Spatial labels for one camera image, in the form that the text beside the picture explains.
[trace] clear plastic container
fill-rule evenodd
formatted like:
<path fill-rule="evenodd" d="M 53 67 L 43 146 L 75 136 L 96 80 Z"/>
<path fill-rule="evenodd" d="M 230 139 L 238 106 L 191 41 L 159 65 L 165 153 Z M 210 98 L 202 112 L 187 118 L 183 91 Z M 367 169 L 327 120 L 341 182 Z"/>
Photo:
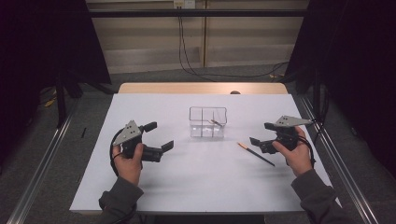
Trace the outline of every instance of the clear plastic container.
<path fill-rule="evenodd" d="M 191 137 L 224 137 L 227 124 L 225 107 L 190 107 Z"/>

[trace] power outlet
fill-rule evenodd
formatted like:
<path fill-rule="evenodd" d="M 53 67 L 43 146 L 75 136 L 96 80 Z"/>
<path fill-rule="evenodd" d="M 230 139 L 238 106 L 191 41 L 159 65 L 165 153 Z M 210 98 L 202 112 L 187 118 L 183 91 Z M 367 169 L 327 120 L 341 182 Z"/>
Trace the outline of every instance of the power outlet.
<path fill-rule="evenodd" d="M 174 9 L 184 8 L 184 0 L 174 0 Z"/>
<path fill-rule="evenodd" d="M 195 0 L 185 0 L 184 8 L 186 9 L 195 9 Z"/>

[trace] gray carpet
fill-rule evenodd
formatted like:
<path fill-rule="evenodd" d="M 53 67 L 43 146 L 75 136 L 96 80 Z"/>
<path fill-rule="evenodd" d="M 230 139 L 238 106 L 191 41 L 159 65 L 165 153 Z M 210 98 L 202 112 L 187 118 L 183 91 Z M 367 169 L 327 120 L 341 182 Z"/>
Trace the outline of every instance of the gray carpet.
<path fill-rule="evenodd" d="M 231 76 L 255 76 L 268 73 L 272 65 L 235 66 L 195 69 L 197 74 L 226 74 Z M 286 66 L 276 71 L 283 74 Z M 271 82 L 268 76 L 261 77 L 219 77 L 207 76 L 215 81 L 223 82 Z M 138 74 L 121 74 L 111 77 L 113 85 L 110 89 L 117 90 L 124 82 L 201 82 L 209 81 L 191 75 L 183 70 L 146 72 Z M 287 85 L 290 93 L 295 93 L 293 83 Z M 90 159 L 94 144 L 102 128 L 106 112 L 112 96 L 88 86 L 81 85 L 84 95 L 76 102 L 77 110 L 64 136 L 57 154 L 35 196 L 35 201 L 24 223 L 95 223 L 97 217 L 82 216 L 70 212 L 69 206 L 77 191 L 79 181 Z M 296 104 L 304 111 L 299 97 L 295 96 Z M 76 100 L 67 100 L 68 106 Z M 35 119 L 27 128 L 21 141 L 16 143 L 14 153 L 8 157 L 0 177 L 0 223 L 6 223 L 18 199 L 32 178 L 35 168 L 47 149 L 57 124 L 56 104 L 51 107 L 41 105 Z M 358 183 L 364 196 L 370 202 L 375 216 L 380 223 L 393 223 L 396 214 L 396 183 L 380 163 L 371 155 L 365 142 L 351 131 L 351 126 L 336 105 L 331 101 L 325 128 L 339 149 L 347 168 Z M 309 129 L 311 137 L 315 136 L 313 128 Z M 341 204 L 357 223 L 361 223 L 361 215 L 356 209 L 339 174 L 320 141 L 317 143 L 318 154 L 328 171 L 332 184 L 339 194 Z M 292 214 L 266 214 L 262 216 L 206 216 L 206 217 L 156 217 L 155 223 L 309 223 L 304 212 Z"/>

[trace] white table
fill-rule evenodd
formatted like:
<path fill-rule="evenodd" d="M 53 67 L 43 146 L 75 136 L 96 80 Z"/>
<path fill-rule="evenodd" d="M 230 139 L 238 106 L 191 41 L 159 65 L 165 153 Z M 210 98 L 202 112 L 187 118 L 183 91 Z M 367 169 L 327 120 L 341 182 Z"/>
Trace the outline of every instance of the white table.
<path fill-rule="evenodd" d="M 191 138 L 191 106 L 224 106 L 228 123 L 223 139 Z M 81 214 L 99 214 L 98 199 L 116 180 L 109 164 L 113 135 L 130 119 L 138 125 L 152 121 L 158 128 L 144 133 L 151 147 L 175 141 L 162 161 L 144 162 L 139 187 L 145 194 L 137 211 L 144 214 L 257 214 L 301 211 L 300 200 L 290 186 L 295 178 L 279 153 L 262 154 L 249 137 L 271 140 L 264 122 L 282 115 L 300 117 L 288 94 L 116 94 L 92 157 L 70 207 Z M 251 155 L 244 143 L 276 167 Z M 314 149 L 316 170 L 327 185 L 331 182 Z"/>

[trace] black cable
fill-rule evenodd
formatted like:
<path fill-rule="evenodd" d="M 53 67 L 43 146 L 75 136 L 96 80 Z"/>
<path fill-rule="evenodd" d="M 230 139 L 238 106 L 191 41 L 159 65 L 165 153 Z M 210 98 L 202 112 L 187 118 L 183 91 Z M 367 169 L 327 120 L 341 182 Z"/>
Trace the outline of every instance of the black cable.
<path fill-rule="evenodd" d="M 178 33 L 179 33 L 179 37 L 178 37 L 178 59 L 179 59 L 180 65 L 181 65 L 181 67 L 183 68 L 183 70 L 184 70 L 185 72 L 187 72 L 188 74 L 191 74 L 191 75 L 193 75 L 193 76 L 200 77 L 200 78 L 202 78 L 202 79 L 205 79 L 205 80 L 208 80 L 208 81 L 211 81 L 211 82 L 215 82 L 215 80 L 212 80 L 212 79 L 210 79 L 210 78 L 201 77 L 200 75 L 198 75 L 197 73 L 195 73 L 195 71 L 191 68 L 190 62 L 189 62 L 189 57 L 187 57 L 186 44 L 185 44 L 185 41 L 184 41 L 183 20 L 181 19 L 181 17 L 178 18 Z M 191 70 L 192 72 L 188 71 L 188 70 L 184 67 L 183 62 L 181 61 L 181 43 L 183 43 L 184 54 L 185 54 L 185 56 L 186 56 L 187 64 L 189 65 L 190 70 Z"/>
<path fill-rule="evenodd" d="M 310 160 L 311 160 L 311 165 L 312 165 L 312 168 L 314 168 L 315 162 L 316 162 L 315 156 L 314 156 L 314 149 L 312 148 L 312 146 L 311 146 L 311 144 L 308 142 L 308 140 L 306 140 L 306 138 L 299 136 L 298 139 L 299 139 L 299 141 L 303 142 L 304 144 L 306 144 L 306 145 L 308 146 L 308 148 L 309 148 L 309 154 L 311 154 L 311 158 L 310 158 Z"/>
<path fill-rule="evenodd" d="M 273 78 L 272 78 L 271 82 L 274 82 L 274 81 L 275 81 L 275 79 L 276 79 L 275 71 L 276 71 L 277 69 L 279 69 L 282 65 L 283 65 L 283 63 L 276 63 L 276 64 L 274 64 L 273 69 L 272 69 L 272 71 L 273 71 L 274 73 L 273 73 Z"/>
<path fill-rule="evenodd" d="M 210 77 L 245 77 L 245 78 L 252 78 L 252 77 L 265 77 L 265 76 L 269 76 L 271 74 L 273 74 L 277 69 L 279 69 L 280 67 L 282 67 L 282 65 L 287 64 L 289 62 L 284 62 L 284 63 L 276 63 L 274 66 L 278 67 L 274 70 L 271 70 L 267 73 L 264 74 L 258 74 L 258 75 L 254 75 L 254 76 L 234 76 L 234 75 L 221 75 L 221 74 L 210 74 L 210 73 L 205 73 L 205 74 L 201 74 L 200 76 L 210 76 Z"/>
<path fill-rule="evenodd" d="M 114 135 L 113 139 L 111 140 L 111 143 L 110 143 L 110 150 L 109 150 L 110 165 L 111 165 L 111 168 L 113 169 L 114 173 L 116 174 L 116 176 L 119 176 L 119 171 L 117 170 L 116 163 L 114 162 L 114 159 L 113 159 L 113 142 L 116 141 L 117 136 L 119 136 L 119 134 L 122 133 L 122 130 L 123 130 L 123 129 L 120 129 L 120 130 Z"/>
<path fill-rule="evenodd" d="M 326 121 L 327 112 L 329 111 L 329 104 L 330 104 L 329 91 L 327 90 L 326 87 L 324 90 L 325 90 L 325 92 L 324 92 L 323 107 L 321 109 L 320 118 L 319 118 L 319 120 L 321 120 L 321 123 L 320 123 L 319 129 L 318 129 L 318 132 L 314 138 L 314 146 L 317 144 L 318 137 L 319 137 L 320 133 L 323 131 L 324 123 Z"/>

